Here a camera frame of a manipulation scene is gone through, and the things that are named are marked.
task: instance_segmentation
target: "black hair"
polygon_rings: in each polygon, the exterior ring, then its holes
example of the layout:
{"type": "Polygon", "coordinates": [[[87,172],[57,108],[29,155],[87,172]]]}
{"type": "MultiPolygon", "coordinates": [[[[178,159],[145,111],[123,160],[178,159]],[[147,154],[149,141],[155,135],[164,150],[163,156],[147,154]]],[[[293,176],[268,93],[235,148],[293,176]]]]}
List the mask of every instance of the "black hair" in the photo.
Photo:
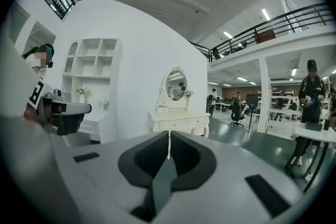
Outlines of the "black hair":
{"type": "Polygon", "coordinates": [[[23,54],[22,57],[23,57],[24,59],[27,59],[27,57],[28,57],[29,55],[34,54],[34,53],[36,53],[36,52],[38,52],[38,51],[43,51],[43,52],[45,52],[46,47],[51,48],[51,57],[53,57],[53,56],[54,56],[54,53],[55,53],[55,51],[54,51],[54,47],[53,47],[51,44],[49,44],[49,43],[45,43],[45,44],[43,44],[41,47],[34,47],[34,48],[32,48],[30,51],[28,51],[28,52],[26,52],[25,54],[23,54]]]}

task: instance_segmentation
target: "glossy floor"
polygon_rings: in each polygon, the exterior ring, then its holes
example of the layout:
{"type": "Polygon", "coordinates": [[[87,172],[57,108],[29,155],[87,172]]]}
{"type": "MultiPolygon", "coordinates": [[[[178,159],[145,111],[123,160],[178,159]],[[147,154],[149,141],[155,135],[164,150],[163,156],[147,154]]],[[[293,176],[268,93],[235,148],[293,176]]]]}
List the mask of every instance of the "glossy floor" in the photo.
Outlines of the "glossy floor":
{"type": "MultiPolygon", "coordinates": [[[[284,172],[284,166],[293,153],[296,144],[295,141],[274,135],[258,133],[256,131],[248,132],[248,130],[244,127],[227,124],[214,118],[210,118],[209,138],[245,148],[282,172],[284,172]]],[[[294,174],[297,176],[297,179],[294,179],[294,181],[301,190],[303,190],[307,185],[307,182],[302,176],[308,169],[315,150],[316,147],[310,145],[307,152],[303,155],[302,166],[295,166],[293,170],[294,174]]],[[[335,149],[329,148],[320,171],[311,185],[311,188],[314,188],[321,182],[325,173],[330,168],[330,163],[334,154],[335,149]]],[[[317,166],[319,156],[314,163],[312,172],[317,166]]]]}

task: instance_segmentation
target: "white bookshelf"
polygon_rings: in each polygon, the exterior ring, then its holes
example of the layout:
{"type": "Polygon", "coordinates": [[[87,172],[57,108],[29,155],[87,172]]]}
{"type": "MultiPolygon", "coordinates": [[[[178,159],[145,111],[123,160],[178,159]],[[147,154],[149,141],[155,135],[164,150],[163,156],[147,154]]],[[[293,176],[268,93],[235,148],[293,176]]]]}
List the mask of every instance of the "white bookshelf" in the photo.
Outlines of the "white bookshelf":
{"type": "Polygon", "coordinates": [[[117,38],[75,40],[69,46],[62,77],[63,99],[79,102],[76,89],[83,86],[89,90],[86,103],[91,104],[92,112],[85,115],[80,130],[86,130],[93,140],[100,140],[97,138],[102,132],[99,130],[100,122],[103,122],[102,126],[108,125],[109,111],[103,110],[103,102],[105,99],[110,101],[112,85],[116,84],[116,81],[111,84],[111,77],[117,77],[112,74],[118,72],[120,56],[121,42],[117,38]]]}

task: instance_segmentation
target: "black cap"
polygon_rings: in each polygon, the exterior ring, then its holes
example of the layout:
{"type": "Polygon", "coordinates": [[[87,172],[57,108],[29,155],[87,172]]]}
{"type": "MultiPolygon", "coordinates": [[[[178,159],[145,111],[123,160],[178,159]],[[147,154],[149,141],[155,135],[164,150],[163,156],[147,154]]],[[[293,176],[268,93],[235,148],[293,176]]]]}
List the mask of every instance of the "black cap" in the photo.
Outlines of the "black cap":
{"type": "Polygon", "coordinates": [[[317,72],[317,66],[315,60],[308,60],[307,69],[308,72],[317,72]]]}

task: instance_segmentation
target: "office chair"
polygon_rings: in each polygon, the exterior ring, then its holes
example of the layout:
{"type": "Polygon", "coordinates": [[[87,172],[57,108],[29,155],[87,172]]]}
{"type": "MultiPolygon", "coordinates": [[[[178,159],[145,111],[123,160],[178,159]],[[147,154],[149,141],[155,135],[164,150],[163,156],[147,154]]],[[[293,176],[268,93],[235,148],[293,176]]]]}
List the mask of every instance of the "office chair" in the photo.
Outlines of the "office chair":
{"type": "Polygon", "coordinates": [[[241,123],[238,122],[239,120],[244,119],[244,117],[241,117],[239,115],[239,107],[233,105],[232,106],[232,113],[233,113],[233,116],[231,116],[231,118],[232,118],[233,121],[231,122],[231,124],[235,124],[237,126],[241,125],[241,126],[244,127],[244,125],[242,125],[241,123]]]}

